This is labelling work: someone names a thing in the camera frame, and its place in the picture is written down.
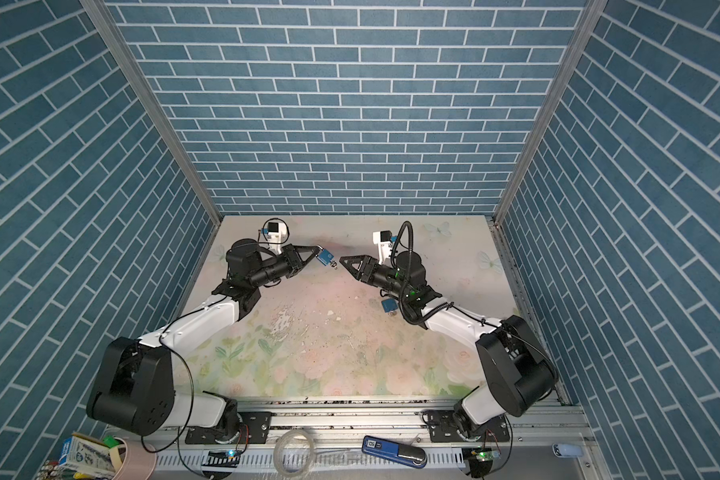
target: black cable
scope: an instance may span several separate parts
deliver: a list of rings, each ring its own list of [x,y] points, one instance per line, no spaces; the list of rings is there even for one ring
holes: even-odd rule
[[[178,431],[178,433],[176,434],[176,437],[175,437],[175,438],[171,441],[171,443],[169,443],[168,445],[166,445],[166,446],[164,446],[164,447],[162,447],[162,448],[158,448],[158,449],[156,449],[156,450],[149,450],[149,449],[146,447],[146,445],[144,444],[144,437],[142,436],[142,437],[141,437],[141,446],[142,446],[142,448],[144,448],[144,450],[145,450],[146,452],[149,452],[149,453],[158,453],[158,452],[162,452],[163,450],[167,450],[168,447],[171,447],[174,443],[177,444],[177,445],[179,445],[179,440],[181,439],[182,434],[183,434],[184,431],[186,430],[186,427],[190,424],[190,418],[192,417],[192,408],[193,408],[194,405],[195,405],[195,383],[194,383],[194,381],[192,380],[192,371],[190,370],[190,366],[187,365],[186,360],[184,360],[184,357],[182,357],[181,355],[179,355],[174,349],[170,348],[168,345],[166,345],[166,344],[164,343],[164,341],[163,341],[163,335],[165,334],[166,331],[168,331],[169,328],[171,328],[171,326],[172,326],[174,323],[178,322],[179,320],[181,320],[181,319],[184,318],[185,316],[192,315],[193,313],[202,312],[202,311],[204,311],[206,308],[212,307],[212,306],[214,306],[215,304],[217,304],[217,303],[219,303],[219,302],[223,302],[223,301],[226,300],[227,298],[228,298],[227,296],[224,296],[224,298],[222,298],[221,300],[217,300],[216,302],[213,302],[213,303],[211,303],[211,304],[209,304],[209,305],[207,305],[207,306],[201,307],[201,308],[199,308],[199,309],[197,309],[197,310],[193,310],[193,311],[191,311],[191,312],[189,312],[189,313],[185,313],[185,314],[183,314],[183,315],[181,315],[181,316],[178,316],[173,322],[171,322],[171,323],[169,323],[168,325],[166,325],[165,328],[163,328],[163,331],[160,332],[160,336],[157,337],[157,341],[160,342],[160,344],[161,344],[162,346],[164,346],[165,348],[167,348],[171,353],[173,353],[173,355],[179,357],[179,360],[182,361],[182,363],[184,364],[184,367],[186,368],[186,372],[187,372],[187,373],[189,374],[189,376],[190,376],[190,412],[189,412],[189,413],[187,414],[187,416],[186,416],[186,420],[184,421],[184,426],[181,427],[181,429],[180,429],[180,430]]]
[[[288,224],[287,224],[286,221],[283,220],[282,218],[278,218],[278,217],[276,217],[276,216],[273,216],[272,218],[269,218],[269,219],[267,219],[267,220],[264,221],[264,225],[262,225],[262,230],[264,230],[264,227],[269,223],[270,220],[280,220],[280,221],[283,223],[283,225],[286,226],[286,239],[283,240],[282,242],[257,242],[257,243],[259,243],[259,244],[266,244],[266,245],[283,245],[283,244],[285,244],[285,243],[288,241],[288,238],[291,237],[291,229],[288,228]]]
[[[404,281],[402,288],[400,289],[400,298],[398,298],[398,308],[400,309],[400,314],[402,315],[403,319],[411,323],[412,325],[418,325],[421,322],[416,322],[416,320],[409,319],[407,313],[405,312],[405,309],[403,308],[403,297],[405,295],[405,288],[408,286],[408,284],[411,281],[411,266],[413,264],[413,225],[411,225],[411,222],[405,221],[403,222],[403,225],[400,226],[400,231],[398,232],[397,237],[394,239],[394,243],[392,245],[392,252],[389,255],[389,263],[392,264],[392,268],[398,269],[397,262],[395,260],[396,253],[398,246],[400,245],[400,239],[403,236],[403,233],[408,230],[408,269],[405,271],[405,274],[403,275]]]
[[[197,475],[198,477],[204,478],[205,480],[209,480],[209,478],[207,476],[205,476],[201,473],[195,472],[194,470],[192,470],[192,468],[190,468],[190,466],[188,466],[186,464],[186,462],[184,462],[184,457],[181,456],[181,446],[180,445],[181,445],[181,442],[176,442],[176,452],[179,454],[179,462],[181,462],[181,465],[183,465],[184,468],[186,468],[193,474]],[[215,475],[211,475],[210,480],[213,480],[215,477],[216,477]]]
[[[546,360],[547,368],[549,368],[549,370],[550,370],[551,373],[552,373],[552,377],[554,378],[554,383],[552,384],[553,387],[552,387],[542,398],[540,398],[540,400],[543,400],[544,398],[547,398],[548,395],[549,395],[550,393],[552,393],[552,390],[554,390],[554,384],[557,383],[557,381],[560,379],[560,374],[559,374],[558,371],[557,371],[557,367],[552,363],[552,359],[549,358],[549,356],[548,356],[546,353],[544,353],[543,351],[541,351],[540,349],[538,349],[535,345],[531,344],[531,343],[528,342],[526,339],[524,339],[524,338],[520,337],[519,335],[516,335],[516,334],[508,331],[508,330],[505,329],[504,326],[502,326],[502,325],[494,325],[493,323],[487,322],[485,319],[477,319],[477,318],[473,317],[472,315],[470,315],[469,313],[464,312],[462,309],[460,309],[460,308],[457,307],[456,305],[452,305],[452,307],[455,308],[456,310],[458,310],[459,312],[462,312],[463,314],[465,314],[467,318],[470,318],[470,319],[474,320],[475,322],[480,323],[481,325],[492,326],[493,328],[495,328],[495,329],[497,329],[497,330],[501,330],[502,332],[507,333],[508,335],[512,335],[513,338],[518,339],[519,341],[521,341],[522,343],[525,343],[525,344],[526,344],[527,346],[529,346],[530,348],[536,350],[536,351],[539,353],[539,355],[541,355],[541,356],[544,358],[544,360]]]
[[[424,420],[424,416],[425,416],[425,415],[426,415],[426,416],[430,416],[430,414],[429,414],[430,412],[434,412],[434,410],[422,410],[422,414],[421,414],[422,423],[425,424],[427,427],[430,427],[430,428],[431,428],[432,426],[438,426],[438,425],[440,425],[440,422],[432,422],[432,421]]]
[[[509,463],[509,458],[512,456],[512,445],[514,445],[514,432],[512,431],[512,424],[510,423],[509,418],[505,415],[504,419],[507,421],[507,426],[509,427],[509,452],[507,453],[507,459],[504,460],[504,463],[502,463],[499,466],[499,468],[496,468],[495,470],[491,470],[487,475],[484,475],[483,479],[485,479],[485,477],[487,477],[493,473],[498,472],[502,468],[506,467],[507,464]]]
[[[427,312],[426,315],[424,315],[420,320],[415,320],[414,325],[421,325],[422,323],[432,318],[432,315],[434,315],[435,313],[439,312],[440,310],[447,310],[453,305],[453,302],[442,302],[440,305]]]

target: blue brick wallpaper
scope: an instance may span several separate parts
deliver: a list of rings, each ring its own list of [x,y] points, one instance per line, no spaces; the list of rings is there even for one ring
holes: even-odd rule
[[[720,2],[608,2],[503,228],[612,473],[720,478]]]
[[[108,2],[223,213],[491,214],[585,0]]]
[[[0,479],[32,478],[113,338],[176,307],[211,225],[77,0],[0,0]]]

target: box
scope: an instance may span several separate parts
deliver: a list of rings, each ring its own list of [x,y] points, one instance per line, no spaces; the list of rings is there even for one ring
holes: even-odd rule
[[[64,441],[61,446],[59,466],[94,477],[115,476],[109,449],[77,436],[69,437]]]

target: table surface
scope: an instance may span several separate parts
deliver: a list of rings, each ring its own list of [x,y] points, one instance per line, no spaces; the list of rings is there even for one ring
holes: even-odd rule
[[[185,312],[226,275],[226,251],[256,238],[268,216],[226,216],[192,287]],[[400,216],[286,216],[289,243],[322,245],[344,255],[378,256],[372,233],[396,234]],[[498,253],[482,216],[412,216],[414,250],[428,283],[486,317],[517,313]],[[220,331],[186,358],[197,390],[241,397],[463,396],[484,376],[474,348],[385,313],[378,289],[311,262],[273,288],[242,321]],[[182,365],[177,385],[187,383]]]

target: metal plate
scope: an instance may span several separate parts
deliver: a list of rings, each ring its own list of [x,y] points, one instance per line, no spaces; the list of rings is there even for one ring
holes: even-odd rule
[[[514,430],[515,445],[552,446],[569,443],[578,446],[595,446],[592,430],[580,406],[561,406],[553,392],[550,398],[536,405],[519,418],[509,418]],[[424,425],[424,410],[452,411],[452,398],[424,398],[401,400],[385,398],[369,402],[366,398],[246,398],[238,402],[238,412],[270,412],[269,435],[265,445],[252,444],[249,448],[274,446],[277,439],[292,428],[308,430],[315,441],[327,448],[358,448],[366,435],[416,446],[442,446],[433,443],[429,428]],[[109,427],[106,433],[126,440],[139,441],[139,437],[125,430]],[[176,437],[176,429],[161,429],[144,438],[155,448],[168,445]],[[451,446],[477,446],[480,442],[465,442],[461,437],[451,440]],[[509,446],[499,441],[502,449]],[[190,450],[202,450],[203,445],[182,444],[186,456]]]
[[[432,443],[453,443],[463,441],[456,429],[453,414],[453,410],[427,410],[426,413],[422,414],[424,416],[424,420],[426,420],[426,423],[428,424],[429,439]],[[488,420],[488,429],[496,435],[496,441],[509,441],[509,430],[507,429],[507,421],[504,416]],[[490,443],[493,440],[494,439],[489,435],[486,443]]]
[[[242,423],[248,425],[248,443],[266,443],[272,414],[270,412],[240,412],[240,417],[242,417]]]
[[[272,414],[270,412],[240,412],[240,417],[242,418],[242,424],[248,426],[248,443],[266,443]],[[187,445],[231,445],[217,442],[218,437],[217,433],[211,428],[194,427],[189,428],[184,443]],[[240,443],[243,443],[243,441],[244,438],[240,438]]]
[[[362,469],[362,470],[408,470],[409,466],[399,463],[390,462],[384,458],[365,455],[358,447],[339,449],[335,452],[328,452],[319,448],[321,455],[315,458],[315,462],[310,468],[311,472],[335,472],[337,470]],[[274,464],[274,446],[250,448],[247,452],[240,455],[240,462],[235,467],[221,467],[208,465],[213,462],[209,461],[208,454],[212,450],[197,449],[185,452],[181,449],[184,462],[194,470],[205,471],[206,476],[210,472],[234,472],[234,473],[255,473],[255,474],[275,474]],[[446,468],[451,471],[464,467],[464,457],[461,455],[461,449],[456,447],[426,447],[427,453],[427,470],[435,468]],[[285,464],[288,466],[290,460],[286,459]],[[157,454],[157,465],[155,472],[184,472],[184,466],[179,462],[178,452],[174,448],[170,448]]]

